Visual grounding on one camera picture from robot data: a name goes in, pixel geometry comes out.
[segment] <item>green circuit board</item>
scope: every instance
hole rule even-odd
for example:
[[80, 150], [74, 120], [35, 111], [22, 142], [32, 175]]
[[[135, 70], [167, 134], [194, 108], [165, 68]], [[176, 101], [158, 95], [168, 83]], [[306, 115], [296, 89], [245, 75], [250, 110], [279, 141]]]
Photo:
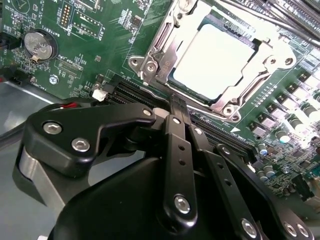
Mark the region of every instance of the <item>green circuit board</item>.
[[[8, 0], [3, 4], [4, 32], [21, 38], [31, 29], [43, 29], [55, 38], [58, 56], [36, 64], [21, 47], [2, 52], [1, 64], [18, 64], [34, 76], [33, 85], [66, 99], [88, 97], [98, 74], [106, 81], [114, 74], [135, 77], [127, 57], [145, 54], [171, 2]], [[50, 83], [52, 75], [58, 84]]]
[[[43, 29], [55, 38], [58, 55], [50, 61], [37, 64], [26, 55], [24, 47], [20, 47], [2, 51], [0, 64], [17, 64], [20, 70], [33, 76], [30, 80], [32, 85], [61, 99], [89, 97], [98, 75], [104, 77], [103, 84], [108, 83], [114, 75], [119, 75], [141, 86], [142, 81], [128, 66], [128, 57], [145, 55], [170, 4], [170, 0], [7, 0], [3, 3], [2, 30], [21, 38], [32, 29]], [[230, 31], [248, 39], [252, 37], [250, 33], [254, 29], [230, 12], [226, 11], [223, 16], [212, 14]], [[244, 28], [239, 28], [239, 25], [245, 26], [250, 33], [243, 31]], [[311, 172], [320, 176], [317, 168], [320, 158], [316, 153], [320, 141], [310, 142], [310, 137], [304, 139], [289, 134], [291, 140], [288, 143], [279, 142], [275, 132], [286, 129], [281, 121], [277, 121], [262, 137], [249, 128], [262, 113], [268, 114], [267, 107], [276, 102], [276, 96], [286, 92], [288, 85], [300, 84], [299, 77], [303, 73], [314, 73], [320, 69], [319, 50], [290, 32], [283, 33], [291, 39], [290, 45], [297, 57], [297, 64], [291, 69], [277, 70], [260, 87], [241, 108], [240, 122], [222, 122], [197, 112], [191, 113], [248, 145], [256, 147], [260, 143], [265, 144], [269, 154], [261, 156], [260, 165], [255, 168], [259, 171], [264, 166], [273, 166], [275, 175], [266, 184], [278, 196], [283, 195], [283, 189], [300, 173], [308, 176]], [[50, 82], [52, 76], [58, 79], [57, 84]], [[310, 98], [318, 94], [314, 89], [306, 90]], [[187, 88], [185, 91], [194, 94]], [[298, 108], [305, 104], [308, 103], [299, 102]], [[308, 136], [319, 136], [320, 125], [312, 123], [307, 126], [307, 131], [305, 134]], [[301, 167], [303, 161], [308, 161], [308, 166]], [[283, 167], [287, 166], [289, 172], [283, 173]]]

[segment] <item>capacitor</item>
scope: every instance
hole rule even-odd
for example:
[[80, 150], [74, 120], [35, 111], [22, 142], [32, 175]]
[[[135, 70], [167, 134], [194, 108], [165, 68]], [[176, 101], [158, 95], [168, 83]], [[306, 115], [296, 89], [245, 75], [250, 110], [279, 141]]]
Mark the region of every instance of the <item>capacitor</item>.
[[263, 143], [260, 143], [258, 144], [258, 151], [259, 151], [259, 154], [262, 155], [262, 156], [266, 156], [268, 154], [268, 150], [266, 148], [266, 145], [263, 144]]
[[265, 182], [265, 181], [268, 180], [268, 178], [266, 177], [264, 171], [258, 171], [258, 172], [257, 172], [257, 176], [259, 177], [259, 179], [260, 179], [262, 182]]
[[275, 175], [274, 168], [271, 165], [265, 166], [263, 168], [264, 174], [267, 176], [267, 178], [271, 178], [273, 175]]
[[293, 127], [293, 129], [299, 133], [306, 129], [306, 126], [298, 118], [290, 120], [289, 123]]
[[313, 122], [320, 120], [320, 111], [315, 109], [313, 106], [307, 106], [305, 109], [303, 109], [303, 112]]
[[286, 143], [288, 143], [290, 141], [290, 137], [283, 130], [277, 131], [275, 133], [275, 136], [279, 140], [279, 142], [282, 143], [282, 144], [286, 144]]
[[287, 186], [287, 188], [288, 188], [289, 192], [292, 193], [292, 194], [296, 192], [295, 185], [293, 185], [293, 184], [289, 184]]
[[290, 196], [289, 189], [286, 187], [284, 189], [282, 189], [282, 194], [285, 195], [286, 197]]

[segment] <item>gray metal panel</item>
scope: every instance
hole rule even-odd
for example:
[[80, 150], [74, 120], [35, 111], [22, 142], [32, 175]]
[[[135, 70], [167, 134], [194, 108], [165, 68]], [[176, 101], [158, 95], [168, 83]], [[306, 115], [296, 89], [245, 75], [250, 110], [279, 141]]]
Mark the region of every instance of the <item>gray metal panel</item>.
[[[46, 106], [47, 102], [57, 102], [57, 99], [32, 88], [27, 87], [23, 91], [9, 84], [0, 84], [0, 134], [23, 122], [30, 114]], [[12, 172], [18, 148], [19, 143], [0, 151], [1, 240], [37, 240], [40, 235], [48, 236], [55, 225], [55, 216], [52, 209], [15, 186]], [[93, 185], [116, 173], [143, 154], [137, 152], [131, 157], [115, 158], [94, 166], [89, 173], [89, 183]]]

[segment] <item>microchip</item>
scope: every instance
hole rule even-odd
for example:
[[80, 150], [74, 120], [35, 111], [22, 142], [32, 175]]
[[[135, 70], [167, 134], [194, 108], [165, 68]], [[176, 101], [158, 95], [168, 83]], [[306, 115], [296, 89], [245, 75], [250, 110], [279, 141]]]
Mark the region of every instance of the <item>microchip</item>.
[[141, 17], [135, 15], [135, 16], [132, 18], [131, 23], [132, 23], [132, 25], [134, 25], [135, 27], [138, 28], [138, 27], [140, 26], [140, 24], [141, 24], [141, 21], [142, 21]]
[[295, 158], [298, 158], [298, 157], [301, 157], [303, 154], [304, 154], [303, 151], [297, 150], [296, 152], [294, 152], [294, 153], [292, 154], [292, 156], [295, 157]]
[[277, 155], [279, 152], [277, 150], [275, 150], [272, 146], [268, 146], [266, 148], [266, 150], [268, 151], [268, 154], [270, 155]]
[[281, 185], [279, 185], [278, 183], [275, 183], [272, 185], [272, 187], [275, 189], [279, 189], [279, 188], [281, 188]]
[[311, 163], [310, 163], [308, 160], [304, 160], [304, 161], [302, 161], [302, 162], [299, 163], [299, 166], [300, 166], [301, 168], [307, 168], [307, 167], [309, 167], [310, 164], [311, 164]]

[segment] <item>screw hole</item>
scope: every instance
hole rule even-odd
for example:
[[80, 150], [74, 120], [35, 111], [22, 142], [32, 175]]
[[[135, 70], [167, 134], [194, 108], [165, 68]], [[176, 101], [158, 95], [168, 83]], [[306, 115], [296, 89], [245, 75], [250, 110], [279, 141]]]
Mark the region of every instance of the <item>screw hole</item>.
[[239, 120], [239, 116], [234, 115], [231, 119], [232, 119], [232, 121], [234, 121], [234, 122], [235, 122], [235, 121], [238, 121], [238, 120]]
[[284, 61], [284, 63], [285, 63], [285, 65], [290, 65], [290, 64], [292, 64], [293, 63], [293, 59], [291, 58], [291, 57], [289, 57], [289, 58], [287, 58], [285, 61]]
[[136, 59], [131, 60], [131, 64], [133, 66], [137, 66], [138, 65], [138, 61]]
[[232, 186], [231, 182], [230, 182], [228, 179], [225, 179], [224, 182], [225, 182], [229, 187]]
[[179, 163], [180, 163], [180, 165], [182, 165], [182, 166], [186, 165], [186, 162], [183, 161], [183, 160], [181, 160], [181, 159], [179, 159]]
[[224, 166], [221, 163], [217, 163], [218, 167], [224, 169]]

